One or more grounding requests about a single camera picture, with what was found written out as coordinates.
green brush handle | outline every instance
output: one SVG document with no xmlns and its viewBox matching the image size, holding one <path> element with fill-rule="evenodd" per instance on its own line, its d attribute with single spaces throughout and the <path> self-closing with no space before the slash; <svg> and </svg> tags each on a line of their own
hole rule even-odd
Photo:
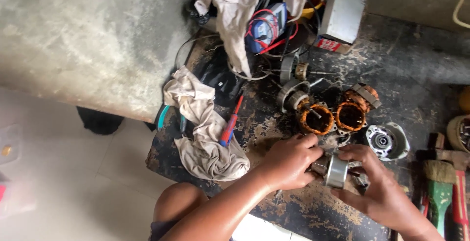
<svg viewBox="0 0 470 241">
<path fill-rule="evenodd" d="M 438 229 L 438 232 L 444 237 L 444 217 L 449 204 L 452 202 L 452 184 L 429 181 L 429 202 L 432 211 L 432 224 Z"/>
</svg>

white rag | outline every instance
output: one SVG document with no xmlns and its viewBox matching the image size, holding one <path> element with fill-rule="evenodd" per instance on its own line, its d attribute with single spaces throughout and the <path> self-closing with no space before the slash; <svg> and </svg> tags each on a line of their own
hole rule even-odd
<svg viewBox="0 0 470 241">
<path fill-rule="evenodd" d="M 224 41 L 225 51 L 230 64 L 233 66 L 233 71 L 237 73 L 245 72 L 248 77 L 251 77 L 251 72 L 246 57 L 244 35 L 258 1 L 196 0 L 196 3 L 194 3 L 201 16 L 207 13 L 211 2 L 217 7 L 216 30 Z M 305 1 L 285 0 L 287 10 L 294 16 L 292 21 L 300 18 Z"/>
<path fill-rule="evenodd" d="M 230 181 L 245 175 L 250 161 L 235 137 L 228 147 L 219 144 L 226 121 L 214 111 L 215 89 L 200 82 L 185 66 L 172 76 L 163 88 L 165 104 L 179 108 L 186 119 L 197 124 L 194 142 L 187 137 L 174 140 L 185 169 L 208 180 Z"/>
</svg>

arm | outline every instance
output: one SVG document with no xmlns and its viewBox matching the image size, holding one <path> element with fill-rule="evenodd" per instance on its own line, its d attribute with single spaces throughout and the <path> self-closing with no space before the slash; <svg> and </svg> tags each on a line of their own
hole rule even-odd
<svg viewBox="0 0 470 241">
<path fill-rule="evenodd" d="M 245 215 L 270 192 L 304 187 L 318 178 L 305 172 L 323 154 L 313 147 L 317 143 L 313 134 L 275 143 L 257 167 L 185 216 L 162 240 L 229 240 Z"/>
<path fill-rule="evenodd" d="M 358 209 L 372 220 L 399 232 L 405 241 L 444 241 L 437 229 L 427 220 L 403 192 L 398 182 L 365 145 L 347 145 L 340 148 L 343 160 L 362 162 L 370 186 L 364 196 L 348 190 L 332 189 L 331 193 L 344 203 Z"/>
</svg>

multimeter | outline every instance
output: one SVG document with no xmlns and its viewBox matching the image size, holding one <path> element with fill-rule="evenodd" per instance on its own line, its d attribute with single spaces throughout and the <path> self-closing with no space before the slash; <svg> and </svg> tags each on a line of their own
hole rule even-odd
<svg viewBox="0 0 470 241">
<path fill-rule="evenodd" d="M 255 20 L 251 22 L 248 35 L 245 37 L 245 45 L 250 52 L 261 52 L 285 31 L 287 22 L 285 2 L 271 4 L 267 9 L 273 14 L 264 11 L 252 18 Z"/>
</svg>

black table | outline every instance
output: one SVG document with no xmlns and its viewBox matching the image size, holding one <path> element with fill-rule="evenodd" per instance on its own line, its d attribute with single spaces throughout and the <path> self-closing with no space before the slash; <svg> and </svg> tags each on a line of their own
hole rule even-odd
<svg viewBox="0 0 470 241">
<path fill-rule="evenodd" d="M 195 69 L 211 58 L 213 42 L 197 44 L 187 66 Z M 338 95 L 357 82 L 376 89 L 381 107 L 367 114 L 368 124 L 394 122 L 402 126 L 411 152 L 402 160 L 384 162 L 395 173 L 407 195 L 415 200 L 423 184 L 422 167 L 415 152 L 426 149 L 430 132 L 445 132 L 449 120 L 459 114 L 458 93 L 461 84 L 470 83 L 470 47 L 450 32 L 422 27 L 392 18 L 367 15 L 353 49 L 340 55 L 319 48 L 302 56 L 316 70 L 337 72 L 312 88 L 316 98 L 328 106 Z M 239 111 L 234 135 L 245 149 L 251 166 L 256 166 L 270 146 L 299 132 L 293 113 L 281 113 L 275 98 L 279 88 L 271 81 L 246 82 L 245 99 Z M 228 118 L 231 109 L 216 106 Z M 351 143 L 362 143 L 363 131 L 352 135 Z M 214 196 L 230 185 L 192 177 L 181 164 L 174 138 L 178 131 L 174 111 L 167 115 L 165 127 L 157 132 L 147 159 L 147 167 L 178 182 L 191 182 Z M 326 150 L 336 148 L 332 135 L 321 137 Z M 259 218 L 282 226 L 315 241 L 388 240 L 385 228 L 329 193 L 319 184 L 303 189 L 266 196 L 251 212 Z"/>
</svg>

